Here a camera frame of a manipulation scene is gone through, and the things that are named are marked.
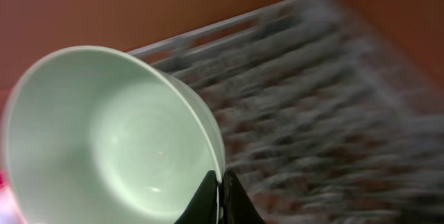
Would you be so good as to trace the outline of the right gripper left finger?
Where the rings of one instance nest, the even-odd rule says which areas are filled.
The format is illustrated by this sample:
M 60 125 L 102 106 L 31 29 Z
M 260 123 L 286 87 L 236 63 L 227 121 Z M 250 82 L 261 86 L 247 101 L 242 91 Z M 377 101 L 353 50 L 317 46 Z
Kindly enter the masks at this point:
M 216 172 L 208 171 L 175 224 L 216 224 L 218 219 Z

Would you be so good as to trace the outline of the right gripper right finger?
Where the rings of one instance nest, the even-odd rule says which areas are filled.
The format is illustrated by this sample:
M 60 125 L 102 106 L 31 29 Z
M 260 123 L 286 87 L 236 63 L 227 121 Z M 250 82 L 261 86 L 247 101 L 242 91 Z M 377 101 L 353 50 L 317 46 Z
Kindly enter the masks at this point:
M 223 176 L 222 224 L 266 224 L 232 171 Z

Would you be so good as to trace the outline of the green bowl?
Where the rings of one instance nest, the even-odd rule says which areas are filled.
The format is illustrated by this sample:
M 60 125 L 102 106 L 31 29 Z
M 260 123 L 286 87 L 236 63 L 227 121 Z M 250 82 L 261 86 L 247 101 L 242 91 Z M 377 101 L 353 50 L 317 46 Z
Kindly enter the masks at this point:
M 121 51 L 53 52 L 18 80 L 2 139 L 27 223 L 174 223 L 225 149 L 188 85 Z

